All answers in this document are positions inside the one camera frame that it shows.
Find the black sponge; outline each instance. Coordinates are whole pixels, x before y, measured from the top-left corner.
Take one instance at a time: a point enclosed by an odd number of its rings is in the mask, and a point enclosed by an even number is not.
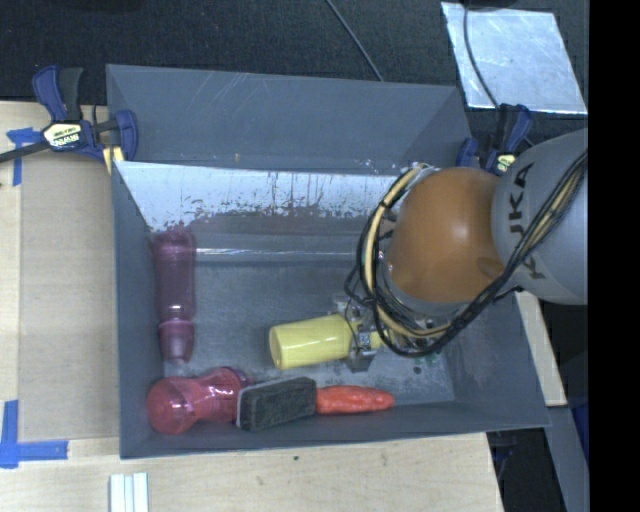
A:
[[[243,430],[255,431],[311,416],[316,410],[316,381],[308,377],[248,386],[238,395]]]

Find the black cable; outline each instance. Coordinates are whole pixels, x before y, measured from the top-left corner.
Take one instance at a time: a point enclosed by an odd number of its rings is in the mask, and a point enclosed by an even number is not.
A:
[[[491,103],[493,103],[493,106],[497,109],[498,101],[496,100],[495,96],[491,93],[491,90],[489,89],[487,82],[485,82],[484,77],[482,76],[482,73],[480,73],[480,68],[478,68],[478,63],[476,62],[476,58],[473,55],[473,51],[471,50],[471,43],[469,42],[469,11],[471,10],[471,0],[467,0],[465,4],[466,5],[463,5],[462,7],[464,9],[464,16],[462,18],[462,32],[464,35],[464,45],[465,45],[465,48],[467,49],[467,55],[469,56],[469,60],[471,61],[471,66],[473,67],[473,70],[476,76],[478,77],[478,80],[480,81],[480,85],[482,85],[484,92],[489,97],[489,101],[491,101]]]
[[[375,73],[375,75],[378,78],[378,80],[380,80],[381,82],[384,82],[384,78],[382,78],[382,75],[380,74],[380,71],[378,71],[378,68],[376,67],[376,65],[371,60],[371,57],[369,57],[369,54],[367,53],[367,50],[364,49],[364,46],[362,46],[362,44],[360,43],[360,41],[356,37],[355,33],[353,32],[353,30],[351,30],[351,27],[349,27],[349,24],[347,23],[347,21],[342,17],[342,14],[340,14],[340,11],[338,11],[336,6],[333,5],[333,2],[331,0],[325,0],[325,2],[329,6],[329,8],[333,11],[333,14],[335,14],[336,18],[338,18],[340,23],[342,23],[342,26],[344,27],[344,29],[349,33],[349,35],[351,36],[351,39],[353,39],[353,42],[358,47],[358,50],[360,50],[360,53],[363,55],[363,57],[367,61],[367,63],[369,64],[369,67]]]
[[[451,326],[445,331],[445,333],[438,338],[435,343],[429,347],[428,353],[441,350],[449,341],[451,341],[457,334],[469,325],[484,309],[488,306],[493,298],[497,295],[500,289],[509,281],[513,273],[517,268],[529,257],[529,255],[535,251],[539,245],[551,234],[553,229],[559,224],[569,207],[573,203],[580,183],[584,179],[587,172],[587,152],[581,154],[565,172],[562,179],[554,187],[551,195],[547,198],[542,207],[538,210],[538,213],[534,216],[533,220],[529,224],[524,236],[514,249],[509,262],[507,263],[504,272],[485,290],[483,290],[466,308],[465,310],[452,321]],[[535,235],[536,230],[542,218],[549,214],[550,206],[555,199],[562,193],[563,188],[570,181],[573,181],[572,190],[562,205],[562,209],[558,212],[551,212],[553,216],[553,223],[545,230],[543,236],[531,242],[531,238]]]
[[[522,288],[522,286],[520,286],[520,285],[515,285],[515,286],[513,286],[513,287],[509,288],[508,290],[506,290],[506,291],[504,291],[504,292],[499,293],[498,295],[496,295],[496,296],[493,298],[493,302],[494,302],[494,303],[495,303],[495,302],[498,302],[498,301],[500,301],[500,300],[504,299],[507,295],[511,295],[511,294],[512,294],[512,293],[514,293],[514,292],[522,292],[522,291],[524,291],[524,288]]]
[[[398,183],[398,181],[402,179],[402,177],[403,175],[398,176],[389,188],[390,189],[394,188],[395,185]],[[396,197],[393,198],[390,204],[384,203],[384,201],[380,201],[379,206],[389,211],[406,194],[407,191],[408,191],[408,187],[405,187],[396,195]],[[370,214],[365,224],[365,227],[360,234],[360,238],[358,240],[358,245],[356,249],[356,264],[351,269],[351,271],[347,275],[347,278],[345,279],[344,289],[345,289],[345,293],[347,293],[347,295],[351,299],[353,299],[360,305],[367,307],[372,311],[374,327],[376,328],[376,331],[378,332],[378,335],[380,336],[383,343],[396,354],[406,355],[407,353],[404,350],[398,348],[393,342],[393,340],[391,340],[387,335],[387,330],[384,328],[382,320],[380,319],[378,308],[383,309],[390,317],[394,318],[394,320],[405,325],[408,330],[419,328],[419,326],[417,325],[409,326],[409,324],[413,324],[412,320],[408,316],[399,313],[397,308],[391,307],[387,299],[384,297],[384,295],[378,294],[379,287],[376,282],[376,272],[374,272],[374,275],[373,275],[373,285],[371,287],[371,290],[368,290],[366,286],[363,286],[364,297],[358,297],[357,294],[355,293],[357,285],[363,284],[365,282],[364,267],[362,265],[362,262],[364,261],[363,259],[364,241],[366,239],[367,233],[371,229],[371,224],[373,222],[374,216],[375,216],[375,210]],[[377,237],[376,240],[374,240],[374,247],[373,247],[374,253],[377,253],[379,251],[378,242],[381,240],[381,238],[382,237]],[[358,281],[356,281],[355,284],[351,285],[356,274],[358,273],[359,273]],[[402,338],[406,344],[412,345],[415,347],[415,344],[408,338],[400,335],[397,335],[397,336]]]

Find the orange carrot toy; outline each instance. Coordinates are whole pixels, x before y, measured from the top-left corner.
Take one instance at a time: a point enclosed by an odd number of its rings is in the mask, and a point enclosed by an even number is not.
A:
[[[364,386],[328,386],[316,391],[316,413],[354,414],[393,407],[391,393]]]

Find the pink plastic bottle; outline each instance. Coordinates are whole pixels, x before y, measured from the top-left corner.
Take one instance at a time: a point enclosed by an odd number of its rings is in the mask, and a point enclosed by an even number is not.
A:
[[[154,235],[158,335],[165,361],[183,363],[193,353],[195,240],[189,230],[174,227]]]
[[[244,373],[227,366],[188,379],[167,377],[156,382],[147,394],[151,426],[162,434],[182,434],[196,421],[235,421],[238,393],[252,383]]]

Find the yellow cup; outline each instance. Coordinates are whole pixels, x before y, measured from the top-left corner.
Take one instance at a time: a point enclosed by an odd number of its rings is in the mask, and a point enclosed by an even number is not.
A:
[[[281,324],[269,331],[269,348],[273,363],[280,370],[344,359],[349,355],[351,324],[339,314],[327,315],[300,322]],[[380,346],[377,333],[371,335],[371,346]]]

